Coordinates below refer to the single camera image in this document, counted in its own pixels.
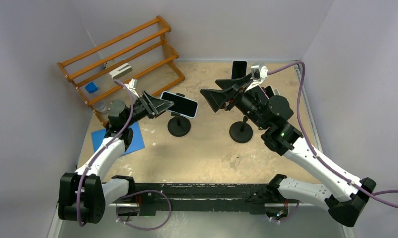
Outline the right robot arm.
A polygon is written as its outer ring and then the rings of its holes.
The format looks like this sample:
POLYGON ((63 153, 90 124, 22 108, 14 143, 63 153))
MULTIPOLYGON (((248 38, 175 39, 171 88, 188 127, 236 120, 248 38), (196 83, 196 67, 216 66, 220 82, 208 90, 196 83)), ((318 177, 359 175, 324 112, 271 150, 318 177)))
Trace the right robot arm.
POLYGON ((201 89, 213 111, 237 108, 263 133, 265 146, 304 168, 318 180, 309 184, 278 174, 269 183, 270 200, 293 199, 326 210, 337 222, 353 227, 376 187, 371 178, 360 178, 330 160, 307 142, 306 136, 289 123, 293 110, 288 100, 271 87, 252 86, 247 75, 221 79, 219 89, 201 89))

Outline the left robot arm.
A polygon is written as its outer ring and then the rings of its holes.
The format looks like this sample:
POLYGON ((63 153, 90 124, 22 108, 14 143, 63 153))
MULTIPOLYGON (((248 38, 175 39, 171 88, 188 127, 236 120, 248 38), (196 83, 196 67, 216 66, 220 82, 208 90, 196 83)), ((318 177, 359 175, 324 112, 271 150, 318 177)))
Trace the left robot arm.
POLYGON ((108 205, 121 199, 130 203, 136 198, 135 182, 129 176, 115 176, 102 183, 106 173, 115 161, 129 148, 134 131, 131 125, 144 117, 156 118, 174 102, 156 98, 147 92, 127 106, 122 100, 109 105, 106 133, 100 147, 90 159, 72 173, 66 172, 60 178, 58 218, 97 224, 108 205))

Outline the light blue case phone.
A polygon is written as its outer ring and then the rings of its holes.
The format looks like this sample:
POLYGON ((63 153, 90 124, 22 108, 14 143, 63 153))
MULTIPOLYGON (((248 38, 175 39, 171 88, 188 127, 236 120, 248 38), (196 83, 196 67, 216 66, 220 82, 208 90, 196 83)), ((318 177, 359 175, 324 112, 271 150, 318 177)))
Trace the light blue case phone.
POLYGON ((197 115, 199 106, 197 101, 168 91, 162 92, 160 98, 174 103, 167 111, 179 113, 188 118, 194 118, 197 115))

